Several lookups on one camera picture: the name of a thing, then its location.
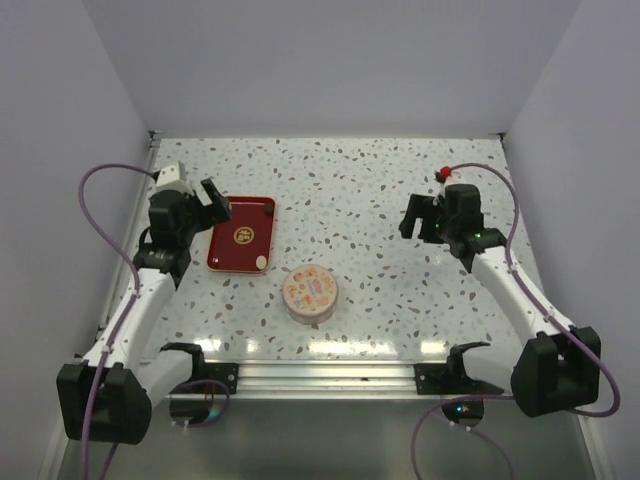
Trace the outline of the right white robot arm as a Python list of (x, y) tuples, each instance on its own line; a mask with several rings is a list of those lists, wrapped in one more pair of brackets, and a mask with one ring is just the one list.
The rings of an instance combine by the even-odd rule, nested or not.
[(399, 232), (429, 244), (445, 244), (452, 256), (491, 294), (522, 345), (500, 355), (486, 341), (452, 347), (431, 378), (441, 393), (505, 392), (529, 417), (594, 403), (599, 394), (601, 340), (578, 328), (517, 265), (503, 233), (484, 224), (479, 190), (447, 186), (437, 196), (410, 196)]

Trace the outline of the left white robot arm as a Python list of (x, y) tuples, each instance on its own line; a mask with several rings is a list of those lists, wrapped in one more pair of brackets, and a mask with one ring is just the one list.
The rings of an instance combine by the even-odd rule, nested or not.
[(194, 237), (231, 219), (229, 200), (211, 179), (201, 186), (203, 204), (184, 182), (158, 183), (150, 198), (150, 224), (129, 265), (128, 295), (93, 347), (56, 379), (64, 429), (71, 440), (136, 445), (146, 435), (153, 409), (179, 390), (207, 384), (229, 387), (207, 369), (202, 347), (170, 342), (149, 362), (143, 354), (156, 321), (191, 264)]

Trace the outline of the round silver tin lid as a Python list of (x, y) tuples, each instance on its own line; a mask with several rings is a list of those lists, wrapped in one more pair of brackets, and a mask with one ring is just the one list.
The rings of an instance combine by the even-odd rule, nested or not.
[(282, 292), (286, 306), (293, 313), (319, 315), (336, 305), (338, 284), (328, 269), (301, 265), (287, 275)]

